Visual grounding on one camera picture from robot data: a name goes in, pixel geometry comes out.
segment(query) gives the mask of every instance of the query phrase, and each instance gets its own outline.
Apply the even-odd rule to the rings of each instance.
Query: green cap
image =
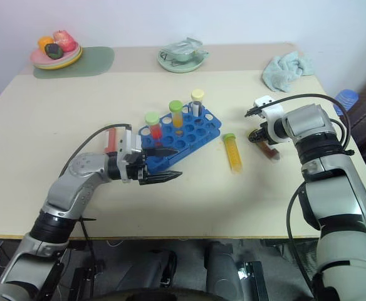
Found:
[[[225,134],[225,135],[223,136],[223,141],[226,141],[226,140],[228,140],[228,139],[229,139],[229,138],[231,138],[231,137],[236,138],[236,136],[235,136],[233,133]]]
[[[169,103],[171,112],[180,112],[183,109],[183,103],[180,100],[173,100]]]
[[[145,114],[145,122],[151,126],[159,123],[159,114],[157,112],[148,112]]]

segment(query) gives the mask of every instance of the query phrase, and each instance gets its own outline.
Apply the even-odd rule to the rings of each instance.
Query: yellow cap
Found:
[[[203,98],[204,98],[204,91],[202,91],[201,89],[195,89],[191,92],[191,99],[193,100],[193,102],[195,101],[201,102]]]

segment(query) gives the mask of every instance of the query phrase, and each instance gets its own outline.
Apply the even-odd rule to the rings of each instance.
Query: blue test tube rack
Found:
[[[176,162],[179,162],[221,134],[219,128],[222,122],[204,106],[202,107],[201,116],[193,116],[191,103],[183,106],[182,114],[183,127],[180,129],[173,126],[172,115],[170,113],[160,118],[162,129],[161,140],[154,140],[152,138],[149,134],[148,126],[142,127],[139,130],[143,148],[162,145],[173,147],[179,151],[177,154],[169,157],[148,157],[147,167],[151,174],[168,169]]]

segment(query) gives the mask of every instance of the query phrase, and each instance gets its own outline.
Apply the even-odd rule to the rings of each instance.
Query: plate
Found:
[[[59,64],[56,65],[34,65],[36,68],[44,69],[44,70],[55,70],[67,67],[71,64],[73,64],[76,60],[78,60],[81,57],[81,54],[83,53],[83,48],[79,47],[80,51],[73,57],[71,57],[69,60],[62,61]]]
[[[158,52],[158,63],[166,70],[174,73],[186,73],[193,71],[201,66],[205,57],[203,55],[196,55],[189,61],[179,62],[176,60],[169,60],[164,51]]]
[[[39,66],[53,66],[53,65],[59,65],[62,64],[65,61],[68,61],[70,58],[73,58],[80,52],[80,45],[77,44],[76,49],[73,51],[68,51],[63,53],[63,56],[61,58],[58,58],[57,60],[52,60],[48,55],[44,54],[40,49],[34,50],[30,54],[30,61],[34,65]]]

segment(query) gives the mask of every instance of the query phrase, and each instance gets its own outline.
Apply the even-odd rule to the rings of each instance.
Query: tube with yellow liquid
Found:
[[[172,113],[172,123],[173,126],[177,129],[176,135],[178,137],[183,136],[183,131],[181,127],[183,127],[183,103],[180,100],[173,100],[169,103],[169,110]]]
[[[243,166],[241,164],[238,146],[236,145],[236,136],[232,133],[226,134],[223,136],[223,141],[225,143],[227,157],[229,158],[232,172],[241,172]]]

